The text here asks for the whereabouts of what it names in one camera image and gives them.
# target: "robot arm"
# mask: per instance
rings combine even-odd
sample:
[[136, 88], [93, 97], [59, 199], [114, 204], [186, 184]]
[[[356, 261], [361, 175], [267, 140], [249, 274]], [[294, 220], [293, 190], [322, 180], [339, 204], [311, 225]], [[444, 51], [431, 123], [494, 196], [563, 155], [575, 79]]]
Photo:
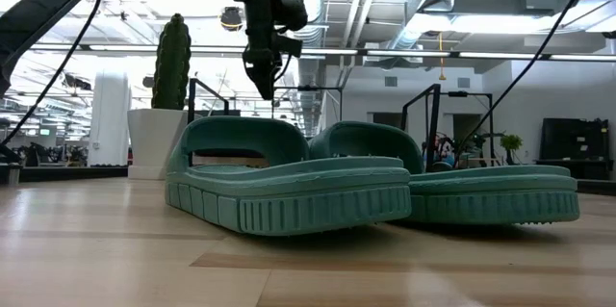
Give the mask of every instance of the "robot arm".
[[[0, 97], [11, 86], [19, 58], [81, 0], [21, 0], [0, 16]], [[280, 52], [296, 57], [301, 41], [278, 36], [274, 22], [290, 30], [306, 25], [302, 0], [236, 0], [245, 4], [248, 46], [244, 62], [250, 79], [264, 99], [273, 97], [273, 74], [281, 65]]]

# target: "teal slide sandal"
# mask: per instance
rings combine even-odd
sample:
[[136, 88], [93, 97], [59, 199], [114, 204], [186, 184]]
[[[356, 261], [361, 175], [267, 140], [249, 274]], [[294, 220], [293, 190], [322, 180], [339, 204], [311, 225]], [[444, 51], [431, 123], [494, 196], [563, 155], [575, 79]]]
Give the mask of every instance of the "teal slide sandal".
[[511, 224], [579, 218], [578, 183], [557, 166], [500, 166], [423, 173], [419, 147], [403, 131], [340, 122], [310, 141], [313, 158], [400, 157], [411, 172], [411, 221]]
[[[266, 168], [190, 166], [194, 151], [250, 151]], [[309, 161], [308, 143], [283, 121], [217, 116], [189, 124], [171, 153], [167, 204], [231, 230], [299, 235], [408, 217], [410, 175], [386, 157]]]

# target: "cactus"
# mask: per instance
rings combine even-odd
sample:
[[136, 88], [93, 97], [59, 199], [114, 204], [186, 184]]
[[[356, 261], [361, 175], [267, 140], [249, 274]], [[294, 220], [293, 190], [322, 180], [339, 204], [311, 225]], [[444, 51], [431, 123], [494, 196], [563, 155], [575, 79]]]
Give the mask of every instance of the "cactus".
[[182, 110], [189, 82], [191, 36], [176, 13], [165, 25], [156, 51], [152, 109]]

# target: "ceiling light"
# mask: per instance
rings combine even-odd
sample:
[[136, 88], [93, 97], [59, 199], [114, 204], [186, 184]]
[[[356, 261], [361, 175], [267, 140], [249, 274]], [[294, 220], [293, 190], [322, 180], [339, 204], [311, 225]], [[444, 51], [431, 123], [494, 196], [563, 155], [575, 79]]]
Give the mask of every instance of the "ceiling light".
[[69, 44], [67, 43], [35, 43], [32, 45], [32, 49], [38, 49], [38, 50], [63, 50], [63, 51], [67, 51], [70, 49]]
[[552, 55], [550, 59], [563, 62], [616, 62], [616, 56], [605, 55]]
[[416, 13], [404, 28], [405, 32], [415, 35], [418, 32], [446, 32], [451, 29], [451, 19], [442, 14]]
[[472, 59], [505, 59], [505, 60], [530, 60], [532, 53], [491, 53], [491, 52], [460, 52], [460, 58]]
[[[9, 127], [9, 129], [14, 129], [16, 127], [17, 127], [16, 125], [11, 125]], [[21, 130], [24, 130], [24, 129], [38, 129], [38, 128], [39, 128], [39, 126], [36, 125], [36, 124], [24, 124], [24, 125], [21, 126]]]
[[94, 51], [156, 52], [156, 45], [90, 45]]
[[192, 46], [191, 52], [200, 53], [243, 53], [245, 47], [240, 46]]
[[426, 57], [426, 58], [445, 58], [449, 57], [450, 52], [441, 51], [419, 51], [419, 50], [369, 50], [369, 56], [375, 57]]
[[458, 33], [530, 34], [543, 28], [534, 16], [502, 14], [458, 15], [450, 29]]
[[313, 56], [355, 56], [357, 55], [356, 49], [336, 49], [336, 48], [303, 48], [301, 50], [302, 55]]
[[61, 122], [61, 123], [68, 122], [68, 119], [66, 119], [66, 118], [58, 118], [58, 117], [46, 117], [45, 120]]

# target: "white wall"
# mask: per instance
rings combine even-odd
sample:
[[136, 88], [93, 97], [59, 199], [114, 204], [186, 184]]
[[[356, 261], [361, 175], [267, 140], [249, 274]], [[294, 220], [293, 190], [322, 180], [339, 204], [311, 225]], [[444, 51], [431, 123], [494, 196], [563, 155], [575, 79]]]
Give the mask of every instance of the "white wall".
[[[327, 67], [326, 73], [327, 85], [335, 87], [339, 75], [339, 67], [330, 65]], [[481, 75], [475, 74], [472, 68], [446, 67], [444, 74], [447, 78], [445, 81], [439, 80], [441, 69], [438, 67], [428, 71], [423, 67], [394, 68], [385, 71], [378, 67], [356, 66], [351, 70], [345, 85], [345, 91], [369, 92], [370, 94], [408, 94], [409, 90], [425, 90], [435, 83], [441, 84], [443, 91], [458, 90], [458, 77], [468, 77], [471, 79], [471, 87], [466, 91], [481, 91], [483, 89]], [[398, 77], [398, 86], [396, 88], [385, 87], [385, 76]]]
[[[335, 86], [339, 74], [337, 66], [327, 68], [327, 85]], [[377, 67], [355, 67], [351, 71], [344, 90], [343, 120], [371, 121], [373, 113], [400, 113], [402, 106], [417, 94], [438, 83], [442, 91], [461, 90], [457, 86], [458, 77], [471, 79], [471, 88], [466, 91], [482, 91], [482, 76], [471, 68], [445, 68], [447, 80], [439, 80], [441, 70], [433, 68], [395, 68], [384, 71]], [[385, 87], [384, 77], [398, 77], [396, 88]], [[321, 107], [321, 126], [327, 127], [337, 121], [332, 113], [331, 99]], [[425, 141], [425, 101], [419, 100], [408, 109], [407, 132], [417, 145]], [[453, 114], [484, 114], [485, 108], [472, 97], [441, 97], [438, 131], [453, 137]]]
[[[345, 92], [343, 120], [369, 121], [372, 113], [400, 113], [402, 106], [419, 92], [409, 95], [370, 95]], [[438, 131], [453, 137], [453, 114], [484, 114], [485, 109], [474, 98], [441, 97]], [[451, 123], [444, 121], [450, 118]], [[408, 108], [407, 132], [417, 145], [425, 141], [425, 103], [423, 100]]]
[[[604, 49], [599, 54], [609, 54]], [[484, 73], [484, 89], [495, 99], [518, 76], [526, 61], [503, 63]], [[539, 158], [544, 118], [608, 119], [616, 128], [614, 65], [606, 63], [538, 62], [495, 110], [495, 132], [520, 136], [518, 157], [525, 164]], [[611, 135], [611, 148], [616, 144]]]

